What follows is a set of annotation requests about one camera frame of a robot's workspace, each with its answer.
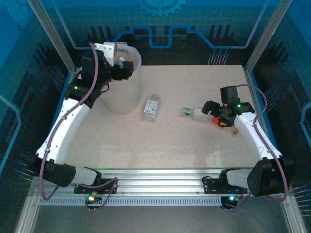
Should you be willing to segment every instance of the orange object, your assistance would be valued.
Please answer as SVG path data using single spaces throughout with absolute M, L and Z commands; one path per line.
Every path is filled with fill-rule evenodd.
M 213 121 L 214 123 L 216 123 L 217 125 L 219 124 L 219 120 L 218 120 L 218 118 L 216 118 L 216 117 L 214 117 L 214 118 L 212 119 L 212 121 Z M 220 123 L 219 125 L 220 125 L 220 126 L 226 126 L 226 124 L 224 124 L 224 123 Z

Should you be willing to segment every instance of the black mounting bracket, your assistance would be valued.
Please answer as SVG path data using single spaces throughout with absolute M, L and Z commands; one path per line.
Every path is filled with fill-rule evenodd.
M 104 184 L 108 181 L 110 181 L 111 179 L 102 179 L 101 183 L 98 183 L 96 185 L 101 185 Z M 94 189 L 94 188 L 84 188 L 82 186 L 79 186 L 78 184 L 75 185 L 74 187 L 74 192 L 75 194 L 90 194 L 94 191 L 96 191 L 98 194 L 109 194 L 110 190 L 113 188 L 112 193 L 111 194 L 116 194 L 117 193 L 117 188 L 118 188 L 118 181 L 116 181 L 116 186 L 113 187 L 114 182 L 111 182 L 109 184 L 107 184 L 104 188 L 100 189 Z

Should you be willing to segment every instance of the grey floor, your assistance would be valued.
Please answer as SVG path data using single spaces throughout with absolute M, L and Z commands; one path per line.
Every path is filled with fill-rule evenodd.
M 43 206 L 34 233 L 286 233 L 281 206 L 251 198 L 241 209 L 220 207 L 84 207 Z

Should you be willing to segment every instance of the plastic bottle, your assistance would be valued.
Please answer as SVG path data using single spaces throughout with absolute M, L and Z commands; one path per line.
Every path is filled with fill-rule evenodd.
M 159 111 L 161 99 L 158 94 L 147 97 L 145 107 L 142 112 L 142 118 L 147 121 L 155 121 Z
M 207 121 L 208 119 L 210 119 L 209 114 L 203 114 L 201 108 L 182 108 L 180 114 L 183 116 L 189 116 L 195 120 Z

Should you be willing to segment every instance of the white label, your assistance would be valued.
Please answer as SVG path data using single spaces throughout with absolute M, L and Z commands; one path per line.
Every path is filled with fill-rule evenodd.
M 148 100 L 147 104 L 145 106 L 145 113 L 155 114 L 156 113 L 156 107 L 157 107 L 157 101 Z

